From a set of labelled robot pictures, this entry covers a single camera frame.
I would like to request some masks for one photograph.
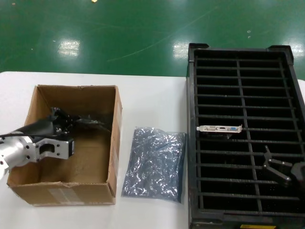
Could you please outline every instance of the white table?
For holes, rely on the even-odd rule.
[[[117,204],[114,206],[32,207],[0,181],[0,228],[3,229],[186,229],[186,166],[182,204],[157,199],[122,198],[133,131],[152,126],[186,132],[186,83],[183,77],[0,73],[0,134],[23,126],[34,86],[117,85],[123,111]]]

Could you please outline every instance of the green floor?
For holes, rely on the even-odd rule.
[[[304,0],[1,0],[0,72],[185,76],[190,42],[288,44],[305,79],[304,12]]]

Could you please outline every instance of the cardboard box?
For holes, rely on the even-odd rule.
[[[15,167],[8,186],[34,206],[115,204],[122,112],[118,87],[38,85],[25,125],[47,117],[51,107],[71,115],[108,115],[112,132],[73,133],[73,156]]]

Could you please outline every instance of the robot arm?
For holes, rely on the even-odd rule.
[[[12,168],[45,157],[68,159],[74,154],[74,140],[69,132],[78,116],[59,108],[52,115],[0,137],[0,179]]]

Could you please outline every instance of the yellow label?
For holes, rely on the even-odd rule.
[[[276,226],[241,225],[241,229],[275,229]]]

